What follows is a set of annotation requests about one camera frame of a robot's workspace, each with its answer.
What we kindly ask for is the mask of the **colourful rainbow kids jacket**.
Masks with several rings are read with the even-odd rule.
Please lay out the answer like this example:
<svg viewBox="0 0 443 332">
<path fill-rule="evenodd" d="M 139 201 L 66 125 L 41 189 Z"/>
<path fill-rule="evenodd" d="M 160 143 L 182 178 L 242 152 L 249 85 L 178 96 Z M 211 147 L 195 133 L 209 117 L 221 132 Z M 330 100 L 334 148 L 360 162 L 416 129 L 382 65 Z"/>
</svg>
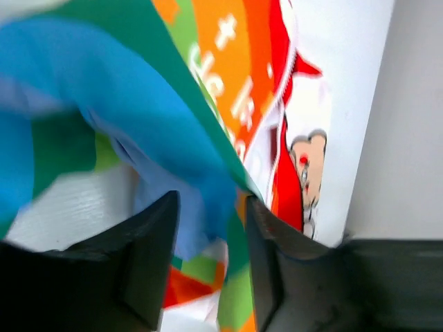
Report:
<svg viewBox="0 0 443 332">
<path fill-rule="evenodd" d="M 179 195 L 170 331 L 260 331 L 257 198 L 335 246 L 331 85 L 374 76 L 391 1 L 2 1 L 1 243 L 66 250 Z"/>
</svg>

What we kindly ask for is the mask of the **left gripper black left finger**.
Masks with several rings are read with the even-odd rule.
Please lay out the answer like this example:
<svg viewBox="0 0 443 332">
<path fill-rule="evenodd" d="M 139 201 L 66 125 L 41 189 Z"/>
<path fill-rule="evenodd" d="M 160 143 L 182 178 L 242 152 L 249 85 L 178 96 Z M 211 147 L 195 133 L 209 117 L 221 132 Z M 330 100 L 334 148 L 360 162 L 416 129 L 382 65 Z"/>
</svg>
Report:
<svg viewBox="0 0 443 332">
<path fill-rule="evenodd" d="M 66 250 L 1 243 L 2 331 L 155 331 L 168 283 L 179 195 Z"/>
</svg>

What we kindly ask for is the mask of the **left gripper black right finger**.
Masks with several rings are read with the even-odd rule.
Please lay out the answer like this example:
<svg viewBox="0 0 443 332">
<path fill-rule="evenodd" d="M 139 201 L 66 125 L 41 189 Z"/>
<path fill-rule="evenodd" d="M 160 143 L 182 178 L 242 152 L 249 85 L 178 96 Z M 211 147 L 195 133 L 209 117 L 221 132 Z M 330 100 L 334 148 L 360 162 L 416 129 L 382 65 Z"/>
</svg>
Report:
<svg viewBox="0 0 443 332">
<path fill-rule="evenodd" d="M 329 248 L 246 201 L 260 331 L 441 331 L 442 242 L 352 239 Z"/>
</svg>

